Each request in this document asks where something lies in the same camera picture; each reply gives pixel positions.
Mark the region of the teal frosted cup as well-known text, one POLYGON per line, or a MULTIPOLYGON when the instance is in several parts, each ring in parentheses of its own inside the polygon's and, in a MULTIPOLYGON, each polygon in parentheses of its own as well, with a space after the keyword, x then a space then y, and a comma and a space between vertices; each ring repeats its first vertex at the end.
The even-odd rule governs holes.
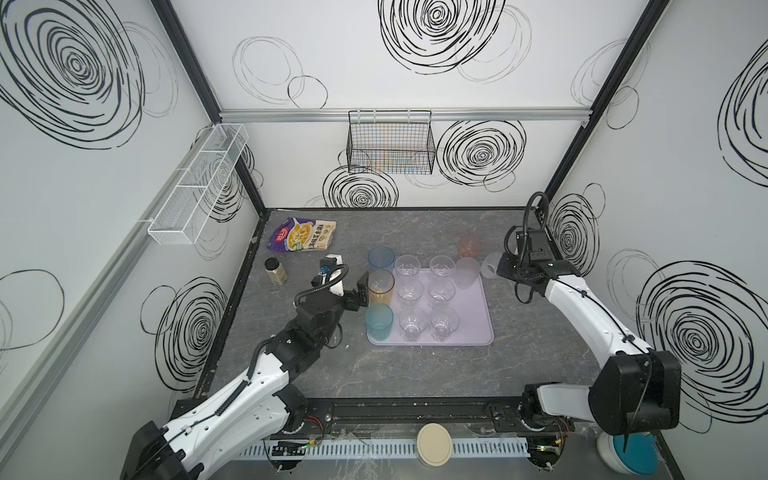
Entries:
POLYGON ((385 303, 375 303, 367 308, 365 324, 367 333, 375 341, 387 340, 390 336, 394 313, 385 303))

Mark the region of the yellow transparent cup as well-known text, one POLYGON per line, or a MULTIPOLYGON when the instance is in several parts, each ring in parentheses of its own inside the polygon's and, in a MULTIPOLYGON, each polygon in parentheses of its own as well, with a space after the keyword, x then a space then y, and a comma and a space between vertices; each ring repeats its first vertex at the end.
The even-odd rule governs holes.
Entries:
POLYGON ((386 269, 374 269, 369 273, 367 280, 367 292, 369 304, 391 303, 395 287, 395 278, 392 272, 386 269))

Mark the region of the frosted clear cup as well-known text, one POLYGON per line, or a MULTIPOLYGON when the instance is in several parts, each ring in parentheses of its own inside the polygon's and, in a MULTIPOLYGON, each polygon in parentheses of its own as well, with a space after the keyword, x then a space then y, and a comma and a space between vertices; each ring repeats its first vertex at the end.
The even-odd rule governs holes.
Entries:
POLYGON ((480 274, 485 279, 498 278, 498 266, 503 256, 502 252, 491 252, 481 263, 480 274))
POLYGON ((480 276, 481 264, 473 257, 461 257, 456 262, 454 283, 459 289, 469 289, 480 276))

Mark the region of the blue frosted cup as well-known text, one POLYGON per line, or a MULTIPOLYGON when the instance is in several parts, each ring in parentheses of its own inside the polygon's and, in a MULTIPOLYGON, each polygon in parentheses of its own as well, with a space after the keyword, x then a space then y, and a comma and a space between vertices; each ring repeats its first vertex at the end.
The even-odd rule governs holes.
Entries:
POLYGON ((375 246, 368 252, 367 263, 372 269, 392 271, 396 261, 395 252, 387 246, 375 246))

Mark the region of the clear faceted glass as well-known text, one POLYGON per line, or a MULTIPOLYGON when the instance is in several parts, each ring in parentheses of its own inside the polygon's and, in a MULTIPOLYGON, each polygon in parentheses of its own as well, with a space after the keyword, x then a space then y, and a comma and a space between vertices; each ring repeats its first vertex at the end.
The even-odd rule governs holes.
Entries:
POLYGON ((459 314, 450 307, 439 307, 430 313, 432 337, 439 342, 449 339, 460 325, 459 314))
POLYGON ((396 258, 394 273, 397 278, 415 278, 421 272, 421 262, 414 255, 401 255, 396 258))
POLYGON ((416 305, 424 293, 423 284, 415 277, 399 278, 395 287, 398 299, 403 305, 416 305))

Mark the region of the pink transparent cup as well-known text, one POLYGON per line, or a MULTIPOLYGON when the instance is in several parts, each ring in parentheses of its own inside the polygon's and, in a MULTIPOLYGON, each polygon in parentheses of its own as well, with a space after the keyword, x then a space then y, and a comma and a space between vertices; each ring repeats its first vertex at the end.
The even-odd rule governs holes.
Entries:
POLYGON ((477 257, 483 250, 484 242, 481 237, 475 234, 466 233, 460 236, 458 243, 459 256, 477 257))

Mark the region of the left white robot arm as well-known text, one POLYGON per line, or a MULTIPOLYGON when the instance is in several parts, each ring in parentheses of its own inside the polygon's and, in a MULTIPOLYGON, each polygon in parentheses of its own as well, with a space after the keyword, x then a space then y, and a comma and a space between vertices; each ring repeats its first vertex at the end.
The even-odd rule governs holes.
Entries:
POLYGON ((307 399, 294 380, 341 333, 343 314, 369 304, 369 275, 346 290, 349 271, 340 256, 323 258, 311 288, 294 297, 295 317, 255 347, 246 370, 164 426, 150 421, 137 430, 120 478, 208 479, 255 442, 299 430, 307 399))

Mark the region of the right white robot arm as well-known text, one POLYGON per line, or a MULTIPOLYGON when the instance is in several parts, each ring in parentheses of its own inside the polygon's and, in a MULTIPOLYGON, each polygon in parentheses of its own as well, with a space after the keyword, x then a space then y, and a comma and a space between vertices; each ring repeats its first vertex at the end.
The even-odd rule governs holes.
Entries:
POLYGON ((549 213, 548 196, 529 197, 519 226, 503 240, 498 276, 530 296, 555 306, 586 342, 600 367, 590 386, 543 382, 524 388, 519 415, 541 431, 567 418, 597 424, 613 436, 671 430, 678 426, 682 367, 668 351, 658 351, 621 323, 594 295, 581 272, 553 250, 546 225, 534 229, 528 218, 549 213))

